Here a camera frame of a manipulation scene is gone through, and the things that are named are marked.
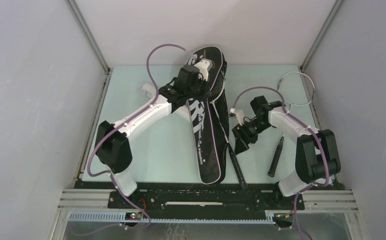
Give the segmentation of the black racket cover bag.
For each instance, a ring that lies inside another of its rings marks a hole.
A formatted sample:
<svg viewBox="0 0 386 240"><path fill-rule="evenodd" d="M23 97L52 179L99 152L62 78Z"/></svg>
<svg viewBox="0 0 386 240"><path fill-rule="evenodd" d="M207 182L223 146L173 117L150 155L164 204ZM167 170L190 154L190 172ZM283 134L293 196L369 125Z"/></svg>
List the black racket cover bag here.
<svg viewBox="0 0 386 240"><path fill-rule="evenodd" d="M187 61L194 65L202 59L210 60L209 88L210 96L199 101L189 99L186 103L193 132L199 178L204 185L222 182L226 174L226 149L228 109L225 97L225 74L227 62L222 50L215 45L208 45L194 51Z"/></svg>

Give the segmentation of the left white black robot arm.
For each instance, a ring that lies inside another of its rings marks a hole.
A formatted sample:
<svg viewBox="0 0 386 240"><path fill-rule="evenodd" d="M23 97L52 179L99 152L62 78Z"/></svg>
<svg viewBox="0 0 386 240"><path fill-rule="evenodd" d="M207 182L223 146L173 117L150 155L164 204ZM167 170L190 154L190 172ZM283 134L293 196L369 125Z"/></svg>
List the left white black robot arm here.
<svg viewBox="0 0 386 240"><path fill-rule="evenodd" d="M133 159L130 143L156 121L185 106L188 100L205 100L210 95L210 68L207 59L184 65L178 76L161 87L150 103L124 119L114 123L104 121L99 125L95 155L121 191L119 201L126 208L133 208L139 202L139 195L135 192L137 183L129 170Z"/></svg>

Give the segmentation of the white badminton racket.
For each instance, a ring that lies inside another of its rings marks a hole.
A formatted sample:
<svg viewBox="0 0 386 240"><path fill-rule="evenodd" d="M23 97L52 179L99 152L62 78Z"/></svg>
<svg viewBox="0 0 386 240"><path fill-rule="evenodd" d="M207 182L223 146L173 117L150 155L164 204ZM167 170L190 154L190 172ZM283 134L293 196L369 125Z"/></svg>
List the white badminton racket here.
<svg viewBox="0 0 386 240"><path fill-rule="evenodd" d="M242 190L246 190L248 188L248 185L247 185L247 183L245 181L244 175L243 175L243 173L241 171L240 164L239 164L238 159L237 159L237 157L236 157L236 155L234 153L234 150L232 149L232 147L231 147L231 145L229 143L228 135L225 132L225 129L224 129L223 125L222 125L221 118L220 118L218 110L216 108L216 101L224 93L224 87L225 87L225 77L223 75L223 72L221 72L217 76L217 79L215 80L214 85L212 86L212 89L210 91L210 96L208 98L208 101L213 106L215 114L216 114L216 116L218 118L218 122L219 122L219 124L221 126L221 129L222 129L222 132L224 134L224 138L225 138L226 143L228 145L228 152L229 152L229 155L230 155L230 159L232 161L233 168L235 170L237 179L239 181L239 185L240 185Z"/></svg>
<svg viewBox="0 0 386 240"><path fill-rule="evenodd" d="M311 102L315 86L306 74L297 71L279 73L268 80L269 86L278 90L284 97L286 108L292 115L307 125L315 126ZM274 154L269 163L268 176L280 180L294 170L296 144L280 129L271 127Z"/></svg>

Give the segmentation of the white shuttlecock tube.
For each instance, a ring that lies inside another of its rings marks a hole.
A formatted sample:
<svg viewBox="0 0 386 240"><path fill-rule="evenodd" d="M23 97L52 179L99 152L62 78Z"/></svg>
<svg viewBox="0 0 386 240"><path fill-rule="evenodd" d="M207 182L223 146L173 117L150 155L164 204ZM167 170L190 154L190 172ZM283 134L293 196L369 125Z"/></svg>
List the white shuttlecock tube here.
<svg viewBox="0 0 386 240"><path fill-rule="evenodd" d="M149 98L154 98L155 96L155 93L156 93L156 90L154 88L154 86L150 83L145 83L142 88L141 88L141 91L147 95ZM175 112L175 114L177 114L178 116L180 116L181 118L183 118L184 120L186 121L191 121L190 119L190 113L189 113L189 108L187 106L187 104L185 104L184 106L178 108Z"/></svg>

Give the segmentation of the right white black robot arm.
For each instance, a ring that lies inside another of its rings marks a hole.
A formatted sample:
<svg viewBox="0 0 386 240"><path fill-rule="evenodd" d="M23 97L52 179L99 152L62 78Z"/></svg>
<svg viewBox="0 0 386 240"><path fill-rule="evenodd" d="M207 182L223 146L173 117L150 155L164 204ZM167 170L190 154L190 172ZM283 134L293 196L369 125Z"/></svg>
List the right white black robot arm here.
<svg viewBox="0 0 386 240"><path fill-rule="evenodd" d="M255 116L246 120L240 109L231 108L230 116L238 124L232 129L235 137L234 153L247 151L255 144L258 135L273 127L281 130L296 145L295 169L285 179L276 183L271 196L274 207L286 208L291 196L311 185L323 185L341 171L341 163L334 133L304 124L290 114L281 101L267 102L255 97L250 105Z"/></svg>

